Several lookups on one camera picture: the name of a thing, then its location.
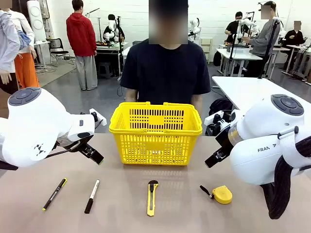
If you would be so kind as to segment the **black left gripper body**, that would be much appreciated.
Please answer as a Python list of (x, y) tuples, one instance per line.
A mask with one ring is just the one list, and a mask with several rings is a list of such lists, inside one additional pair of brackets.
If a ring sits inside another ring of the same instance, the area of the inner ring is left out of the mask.
[(55, 143), (55, 146), (62, 147), (66, 150), (69, 150), (69, 152), (88, 152), (87, 150), (91, 149), (91, 146), (88, 144), (89, 140), (94, 135), (89, 135), (83, 138), (78, 139), (75, 142), (69, 142), (69, 140), (58, 140)]

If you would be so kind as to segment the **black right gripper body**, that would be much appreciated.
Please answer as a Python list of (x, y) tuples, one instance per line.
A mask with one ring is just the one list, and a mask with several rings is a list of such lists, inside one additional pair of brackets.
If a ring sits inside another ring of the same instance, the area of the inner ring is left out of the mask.
[(229, 141), (228, 137), (228, 132), (230, 128), (225, 128), (223, 129), (217, 136), (216, 136), (216, 141), (219, 143), (221, 146), (217, 151), (216, 154), (218, 156), (229, 156), (232, 149), (233, 145)]

